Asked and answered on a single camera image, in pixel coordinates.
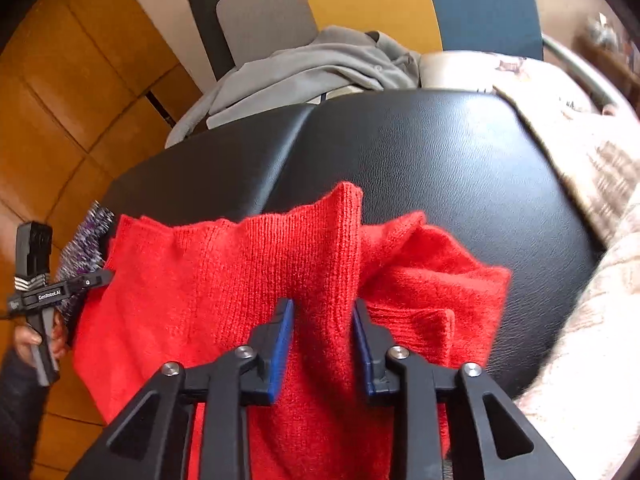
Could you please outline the person's left hand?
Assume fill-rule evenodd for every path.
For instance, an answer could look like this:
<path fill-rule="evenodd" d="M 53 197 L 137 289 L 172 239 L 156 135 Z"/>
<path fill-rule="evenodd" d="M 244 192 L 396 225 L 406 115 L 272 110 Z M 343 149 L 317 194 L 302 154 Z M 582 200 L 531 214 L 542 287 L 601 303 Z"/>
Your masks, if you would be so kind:
<path fill-rule="evenodd" d="M 55 312 L 49 348 L 57 360 L 61 359 L 67 353 L 66 339 L 67 332 L 62 316 L 58 312 Z M 32 356 L 32 347 L 38 346 L 40 342 L 41 337 L 29 326 L 17 325 L 15 327 L 13 347 L 20 359 L 31 367 L 36 367 L 34 357 Z"/>

